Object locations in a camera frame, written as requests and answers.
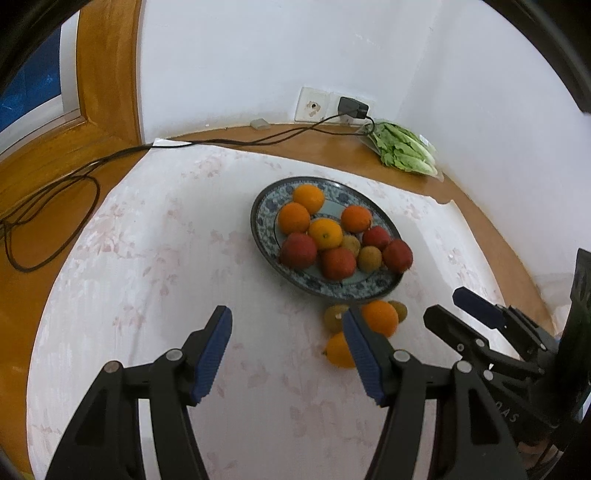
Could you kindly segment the green-brown fruit back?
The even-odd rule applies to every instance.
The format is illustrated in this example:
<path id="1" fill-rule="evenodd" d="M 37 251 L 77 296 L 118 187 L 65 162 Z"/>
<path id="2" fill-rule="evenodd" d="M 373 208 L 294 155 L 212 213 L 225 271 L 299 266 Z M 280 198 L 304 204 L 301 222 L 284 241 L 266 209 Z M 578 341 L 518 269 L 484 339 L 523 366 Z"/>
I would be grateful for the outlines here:
<path id="1" fill-rule="evenodd" d="M 390 300 L 389 304 L 396 310 L 398 315 L 398 321 L 400 323 L 404 322 L 408 317 L 408 308 L 404 303 L 401 303 L 396 300 Z"/>

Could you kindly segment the green-brown fruit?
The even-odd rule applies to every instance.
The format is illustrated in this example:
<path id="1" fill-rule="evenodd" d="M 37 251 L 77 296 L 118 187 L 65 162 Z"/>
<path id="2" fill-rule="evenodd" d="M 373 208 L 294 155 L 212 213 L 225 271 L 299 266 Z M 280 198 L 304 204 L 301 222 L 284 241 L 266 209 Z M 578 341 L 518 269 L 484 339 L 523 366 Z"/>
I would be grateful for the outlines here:
<path id="1" fill-rule="evenodd" d="M 361 271 L 372 273 L 381 268 L 383 263 L 382 252 L 375 246 L 365 246 L 360 249 L 356 262 Z"/>
<path id="2" fill-rule="evenodd" d="M 341 246 L 342 248 L 349 250 L 355 258 L 359 256 L 360 249 L 362 248 L 359 238 L 355 235 L 345 235 L 342 237 Z"/>
<path id="3" fill-rule="evenodd" d="M 398 321 L 400 323 L 404 322 L 408 317 L 408 308 L 404 303 L 401 303 L 396 300 L 390 300 L 389 304 L 396 310 L 398 315 Z"/>
<path id="4" fill-rule="evenodd" d="M 322 322 L 329 333 L 337 334 L 342 331 L 342 315 L 349 310 L 346 304 L 329 306 L 322 314 Z"/>

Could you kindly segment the large orange front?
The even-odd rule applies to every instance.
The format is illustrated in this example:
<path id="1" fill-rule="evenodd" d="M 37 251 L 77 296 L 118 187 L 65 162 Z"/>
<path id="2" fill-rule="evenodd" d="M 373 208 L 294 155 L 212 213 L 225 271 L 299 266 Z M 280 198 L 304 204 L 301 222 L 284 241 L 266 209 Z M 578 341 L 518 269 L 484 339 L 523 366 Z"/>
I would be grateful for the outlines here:
<path id="1" fill-rule="evenodd" d="M 392 337 L 399 326 L 399 315 L 394 306 L 382 300 L 367 303 L 361 308 L 363 320 L 370 329 L 387 338 Z"/>

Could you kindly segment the green-brown fruit front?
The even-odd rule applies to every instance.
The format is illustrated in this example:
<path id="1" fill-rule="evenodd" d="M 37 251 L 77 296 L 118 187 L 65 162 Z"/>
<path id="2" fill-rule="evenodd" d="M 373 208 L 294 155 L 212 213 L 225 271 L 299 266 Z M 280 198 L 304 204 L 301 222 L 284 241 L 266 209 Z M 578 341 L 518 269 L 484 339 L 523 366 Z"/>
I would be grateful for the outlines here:
<path id="1" fill-rule="evenodd" d="M 342 315 L 349 310 L 346 304 L 329 306 L 322 314 L 322 322 L 329 333 L 337 334 L 342 331 Z"/>

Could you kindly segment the red apple back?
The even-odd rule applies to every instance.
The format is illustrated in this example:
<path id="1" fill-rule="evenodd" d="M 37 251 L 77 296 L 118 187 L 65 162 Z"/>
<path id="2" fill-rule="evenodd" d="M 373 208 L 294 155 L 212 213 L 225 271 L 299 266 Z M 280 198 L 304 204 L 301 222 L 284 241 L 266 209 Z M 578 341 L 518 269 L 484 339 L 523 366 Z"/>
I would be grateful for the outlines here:
<path id="1" fill-rule="evenodd" d="M 363 232 L 363 247 L 376 247 L 383 251 L 392 241 L 390 233 L 382 226 L 373 226 Z"/>

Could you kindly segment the dark red apple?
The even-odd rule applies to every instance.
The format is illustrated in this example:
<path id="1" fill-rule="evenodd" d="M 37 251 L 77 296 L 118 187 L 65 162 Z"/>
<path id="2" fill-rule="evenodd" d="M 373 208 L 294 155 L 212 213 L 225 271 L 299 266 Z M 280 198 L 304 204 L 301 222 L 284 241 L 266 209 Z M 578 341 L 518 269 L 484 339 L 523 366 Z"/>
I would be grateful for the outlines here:
<path id="1" fill-rule="evenodd" d="M 344 247 L 325 250 L 321 258 L 321 271 L 325 279 L 345 280 L 356 272 L 356 257 Z"/>

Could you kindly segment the red apple front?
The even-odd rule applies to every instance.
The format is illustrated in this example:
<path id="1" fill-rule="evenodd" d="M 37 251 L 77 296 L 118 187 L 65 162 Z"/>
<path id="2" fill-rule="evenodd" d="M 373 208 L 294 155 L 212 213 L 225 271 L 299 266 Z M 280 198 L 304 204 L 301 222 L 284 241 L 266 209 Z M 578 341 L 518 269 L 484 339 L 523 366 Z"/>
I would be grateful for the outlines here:
<path id="1" fill-rule="evenodd" d="M 317 261 L 317 256 L 317 244 L 305 233 L 291 233 L 280 248 L 280 263 L 292 270 L 311 267 Z"/>

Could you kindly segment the blue white patterned plate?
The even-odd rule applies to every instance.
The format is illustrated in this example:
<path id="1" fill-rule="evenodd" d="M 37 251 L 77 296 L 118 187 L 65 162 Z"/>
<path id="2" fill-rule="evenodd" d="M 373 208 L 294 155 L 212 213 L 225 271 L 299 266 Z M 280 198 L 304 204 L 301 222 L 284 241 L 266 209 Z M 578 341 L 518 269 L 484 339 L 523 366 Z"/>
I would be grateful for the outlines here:
<path id="1" fill-rule="evenodd" d="M 339 302 L 394 290 L 414 253 L 370 198 L 320 177 L 290 177 L 259 193 L 250 211 L 259 252 L 288 282 Z"/>

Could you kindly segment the bagged green lettuce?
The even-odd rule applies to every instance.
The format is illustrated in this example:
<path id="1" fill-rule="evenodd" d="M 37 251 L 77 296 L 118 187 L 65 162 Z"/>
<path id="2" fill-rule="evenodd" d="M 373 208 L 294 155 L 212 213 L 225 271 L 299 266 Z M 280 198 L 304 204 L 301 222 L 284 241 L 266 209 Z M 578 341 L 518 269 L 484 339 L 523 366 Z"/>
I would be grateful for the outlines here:
<path id="1" fill-rule="evenodd" d="M 358 134 L 384 166 L 444 180 L 437 162 L 437 151 L 424 136 L 387 121 L 364 125 Z"/>

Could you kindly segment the white floral table mat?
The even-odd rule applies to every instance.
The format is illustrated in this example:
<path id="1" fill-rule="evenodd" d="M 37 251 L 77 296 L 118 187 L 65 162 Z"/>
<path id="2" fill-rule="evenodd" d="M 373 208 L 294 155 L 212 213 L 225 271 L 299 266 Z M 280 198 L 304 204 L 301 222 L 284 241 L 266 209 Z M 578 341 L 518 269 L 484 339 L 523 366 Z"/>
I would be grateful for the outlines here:
<path id="1" fill-rule="evenodd" d="M 252 203 L 291 176 L 339 181 L 394 221 L 414 264 L 394 297 L 409 311 L 393 337 L 422 362 L 457 354 L 425 310 L 453 307 L 465 286 L 503 300 L 459 208 L 329 168 L 215 147 L 156 149 L 108 194 L 61 268 L 44 308 L 27 385 L 27 444 L 43 478 L 99 369 L 153 361 L 228 306 L 233 328 L 211 393 L 190 410 L 214 479 L 361 479 L 385 410 L 356 371 L 325 360 L 324 300 L 294 287 L 260 254 Z"/>

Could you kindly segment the white power outlet plate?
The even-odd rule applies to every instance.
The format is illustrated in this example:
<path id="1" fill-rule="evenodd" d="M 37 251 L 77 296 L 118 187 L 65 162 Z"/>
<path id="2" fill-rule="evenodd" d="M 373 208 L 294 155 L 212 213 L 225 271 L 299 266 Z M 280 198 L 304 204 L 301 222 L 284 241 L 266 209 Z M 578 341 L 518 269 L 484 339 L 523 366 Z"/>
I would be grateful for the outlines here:
<path id="1" fill-rule="evenodd" d="M 376 105 L 376 102 L 374 99 L 366 98 L 363 96 L 355 96 L 355 95 L 349 94 L 349 93 L 342 94 L 339 92 L 332 92 L 329 95 L 328 109 L 325 112 L 325 117 L 332 117 L 332 116 L 339 113 L 339 109 L 338 109 L 339 100 L 341 100 L 342 97 L 351 98 L 351 99 L 356 100 L 360 103 L 366 104 L 368 106 L 368 114 L 370 116 L 374 116 L 375 105 Z M 328 124 L 334 123 L 334 124 L 342 124 L 342 125 L 362 125 L 365 122 L 366 122 L 366 119 L 356 119 L 356 118 L 353 118 L 349 115 L 342 115 L 342 116 L 339 116 L 338 118 L 334 118 L 332 120 L 329 120 Z"/>

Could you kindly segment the black power adapter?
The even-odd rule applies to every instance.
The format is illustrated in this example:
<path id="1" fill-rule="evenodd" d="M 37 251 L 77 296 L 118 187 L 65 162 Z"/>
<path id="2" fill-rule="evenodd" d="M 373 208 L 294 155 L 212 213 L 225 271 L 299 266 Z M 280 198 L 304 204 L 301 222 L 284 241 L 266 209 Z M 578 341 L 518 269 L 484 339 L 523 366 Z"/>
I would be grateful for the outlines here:
<path id="1" fill-rule="evenodd" d="M 349 116 L 353 119 L 366 119 L 370 106 L 355 98 L 342 96 L 339 98 L 338 113 L 339 116 Z"/>

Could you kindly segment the small grey plastic block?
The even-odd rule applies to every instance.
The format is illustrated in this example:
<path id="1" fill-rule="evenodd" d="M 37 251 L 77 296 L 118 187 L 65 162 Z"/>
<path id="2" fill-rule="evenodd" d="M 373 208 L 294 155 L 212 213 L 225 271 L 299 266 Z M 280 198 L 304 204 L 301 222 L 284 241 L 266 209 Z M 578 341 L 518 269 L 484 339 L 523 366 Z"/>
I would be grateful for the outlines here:
<path id="1" fill-rule="evenodd" d="M 270 128 L 269 122 L 267 122 L 263 118 L 257 118 L 252 120 L 252 122 L 249 123 L 249 126 L 255 130 L 266 130 Z"/>

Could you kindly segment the wooden window frame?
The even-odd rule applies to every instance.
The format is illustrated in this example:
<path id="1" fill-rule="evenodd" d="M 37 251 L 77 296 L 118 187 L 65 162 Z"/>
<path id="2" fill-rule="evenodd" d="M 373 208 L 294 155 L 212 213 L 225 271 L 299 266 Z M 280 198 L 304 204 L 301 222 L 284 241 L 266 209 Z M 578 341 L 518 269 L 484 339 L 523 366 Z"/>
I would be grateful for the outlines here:
<path id="1" fill-rule="evenodd" d="M 94 157 L 140 143 L 137 101 L 139 1 L 81 9 L 76 48 L 80 112 L 1 160 L 8 207 Z"/>

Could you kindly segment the white wall socket plate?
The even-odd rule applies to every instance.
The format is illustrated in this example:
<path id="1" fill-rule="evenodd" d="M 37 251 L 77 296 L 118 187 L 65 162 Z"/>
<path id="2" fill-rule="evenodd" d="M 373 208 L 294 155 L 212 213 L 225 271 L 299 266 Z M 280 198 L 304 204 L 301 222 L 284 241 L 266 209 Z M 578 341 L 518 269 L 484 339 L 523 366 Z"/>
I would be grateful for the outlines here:
<path id="1" fill-rule="evenodd" d="M 315 123 L 324 120 L 327 117 L 330 100 L 331 95 L 329 92 L 311 87 L 301 88 L 300 97 L 295 108 L 294 121 Z"/>

